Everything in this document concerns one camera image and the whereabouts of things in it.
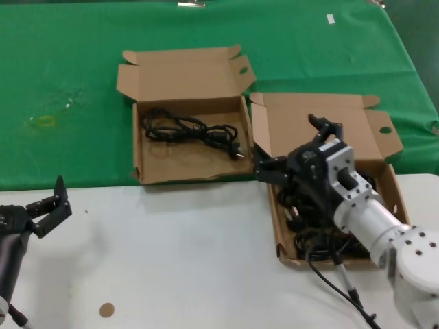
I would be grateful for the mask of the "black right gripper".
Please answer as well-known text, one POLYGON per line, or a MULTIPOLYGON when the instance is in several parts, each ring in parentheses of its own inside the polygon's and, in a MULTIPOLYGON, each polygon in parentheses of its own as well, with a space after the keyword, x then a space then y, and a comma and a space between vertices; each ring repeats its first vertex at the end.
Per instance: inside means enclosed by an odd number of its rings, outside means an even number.
POLYGON ((313 114, 308 115, 308 120, 318 133, 311 142, 295 148, 287 156, 273 158, 255 143, 254 172, 259 182, 267 184, 289 184, 292 174, 294 181, 322 211, 322 221, 325 223, 331 220, 331 188, 327 157, 320 148, 330 135, 342 141, 343 127, 341 123, 313 114))

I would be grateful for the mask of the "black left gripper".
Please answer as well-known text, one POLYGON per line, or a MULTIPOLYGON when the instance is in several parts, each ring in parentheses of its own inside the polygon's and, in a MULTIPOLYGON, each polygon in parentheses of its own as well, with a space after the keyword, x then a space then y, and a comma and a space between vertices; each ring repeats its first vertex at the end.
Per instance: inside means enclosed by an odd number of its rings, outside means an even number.
POLYGON ((1 206, 1 237, 33 232, 38 238, 47 236, 72 215, 68 193, 62 176, 58 176, 51 197, 24 206, 1 206), (33 219, 43 216, 37 223, 33 219))

